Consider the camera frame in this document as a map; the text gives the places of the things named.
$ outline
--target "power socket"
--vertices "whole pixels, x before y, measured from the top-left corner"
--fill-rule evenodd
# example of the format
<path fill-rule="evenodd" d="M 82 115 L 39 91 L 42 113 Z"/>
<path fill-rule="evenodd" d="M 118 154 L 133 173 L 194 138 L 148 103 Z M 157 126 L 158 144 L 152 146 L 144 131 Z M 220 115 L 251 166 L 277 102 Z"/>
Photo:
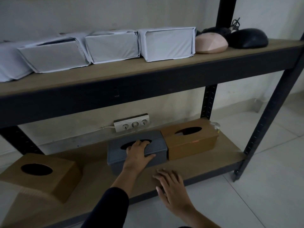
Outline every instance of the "power socket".
<path fill-rule="evenodd" d="M 116 132 L 130 130 L 136 127 L 143 127 L 150 124 L 148 114 L 140 114 L 128 118 L 118 119 L 114 121 Z"/>

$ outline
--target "person's left hand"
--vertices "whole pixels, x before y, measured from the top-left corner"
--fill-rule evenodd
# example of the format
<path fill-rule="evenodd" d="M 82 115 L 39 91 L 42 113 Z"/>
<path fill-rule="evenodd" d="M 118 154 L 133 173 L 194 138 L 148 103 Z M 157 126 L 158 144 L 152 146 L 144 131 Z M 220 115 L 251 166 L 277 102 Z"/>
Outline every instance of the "person's left hand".
<path fill-rule="evenodd" d="M 149 141 L 137 140 L 132 146 L 127 148 L 127 158 L 124 163 L 123 170 L 133 171 L 139 174 L 146 165 L 156 156 L 151 154 L 148 157 L 144 156 L 145 147 L 150 144 Z"/>

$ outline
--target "tissue box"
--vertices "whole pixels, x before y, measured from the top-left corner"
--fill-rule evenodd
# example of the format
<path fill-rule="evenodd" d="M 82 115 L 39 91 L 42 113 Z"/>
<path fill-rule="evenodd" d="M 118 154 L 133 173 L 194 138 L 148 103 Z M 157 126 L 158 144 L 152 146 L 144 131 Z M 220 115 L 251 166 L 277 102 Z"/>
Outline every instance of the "tissue box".
<path fill-rule="evenodd" d="M 111 166 L 113 174 L 120 174 L 127 157 L 127 148 L 132 146 L 136 140 L 148 140 L 150 142 L 145 148 L 145 156 L 156 154 L 156 157 L 148 163 L 147 167 L 164 163 L 167 160 L 168 148 L 161 132 L 158 130 L 117 138 L 111 140 L 108 144 L 108 165 Z"/>
<path fill-rule="evenodd" d="M 140 56 L 138 35 L 134 30 L 95 32 L 86 36 L 85 40 L 93 64 Z"/>
<path fill-rule="evenodd" d="M 168 146 L 169 160 L 213 149 L 219 135 L 208 119 L 168 126 L 161 133 Z"/>
<path fill-rule="evenodd" d="M 0 174 L 21 192 L 64 203 L 82 177 L 74 161 L 27 153 Z"/>
<path fill-rule="evenodd" d="M 19 47 L 22 57 L 36 73 L 49 73 L 88 66 L 85 33 L 65 34 Z"/>
<path fill-rule="evenodd" d="M 0 43 L 0 82 L 17 80 L 33 72 L 17 50 L 18 47 L 27 43 Z"/>
<path fill-rule="evenodd" d="M 147 62 L 191 57 L 195 54 L 195 29 L 140 29 L 141 54 Z"/>

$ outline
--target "black metal upright post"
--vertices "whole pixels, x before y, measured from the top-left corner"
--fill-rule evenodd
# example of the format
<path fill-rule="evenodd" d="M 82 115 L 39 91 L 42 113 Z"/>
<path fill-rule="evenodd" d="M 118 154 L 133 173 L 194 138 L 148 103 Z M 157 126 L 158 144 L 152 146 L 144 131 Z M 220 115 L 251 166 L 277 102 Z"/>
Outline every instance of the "black metal upright post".
<path fill-rule="evenodd" d="M 18 126 L 0 128 L 0 135 L 23 155 L 26 153 L 44 154 Z"/>
<path fill-rule="evenodd" d="M 273 92 L 244 150 L 244 153 L 247 155 L 247 157 L 241 164 L 240 168 L 234 171 L 234 179 L 233 179 L 234 181 L 238 180 L 241 177 L 250 159 L 254 155 L 257 147 L 259 146 L 264 135 L 269 129 L 272 121 L 276 117 L 284 101 L 289 95 L 289 92 L 291 91 L 298 77 L 302 73 L 303 68 L 304 68 L 304 50 L 302 51 L 302 54 L 298 58 L 298 61 L 296 62 L 295 66 L 292 69 L 285 70 L 279 83 L 277 84 L 276 89 Z"/>
<path fill-rule="evenodd" d="M 229 28 L 231 26 L 236 2 L 237 0 L 220 0 L 215 25 L 216 27 Z M 210 119 L 216 88 L 217 84 L 206 86 L 201 111 L 201 118 L 206 117 Z"/>

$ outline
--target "slotted hole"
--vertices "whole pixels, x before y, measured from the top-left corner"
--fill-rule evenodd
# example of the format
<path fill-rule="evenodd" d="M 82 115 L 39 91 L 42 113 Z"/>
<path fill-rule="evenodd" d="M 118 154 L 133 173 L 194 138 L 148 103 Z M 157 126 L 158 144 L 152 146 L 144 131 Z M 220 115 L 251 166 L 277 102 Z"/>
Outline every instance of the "slotted hole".
<path fill-rule="evenodd" d="M 182 130 L 179 130 L 177 132 L 175 132 L 176 135 L 188 135 L 188 134 L 192 134 L 192 133 L 197 133 L 199 131 L 201 131 L 202 128 L 201 127 L 189 127 L 189 128 L 185 128 Z"/>
<path fill-rule="evenodd" d="M 150 139 L 141 139 L 140 141 L 141 141 L 141 142 L 143 142 L 143 141 L 152 142 L 152 140 L 150 140 Z M 128 143 L 122 145 L 120 148 L 121 148 L 121 149 L 127 149 L 129 146 L 132 146 L 135 142 L 136 142 L 136 141 L 128 142 Z"/>
<path fill-rule="evenodd" d="M 36 175 L 36 176 L 44 176 L 49 175 L 53 172 L 52 168 L 37 163 L 30 163 L 21 166 L 21 170 L 26 174 Z"/>

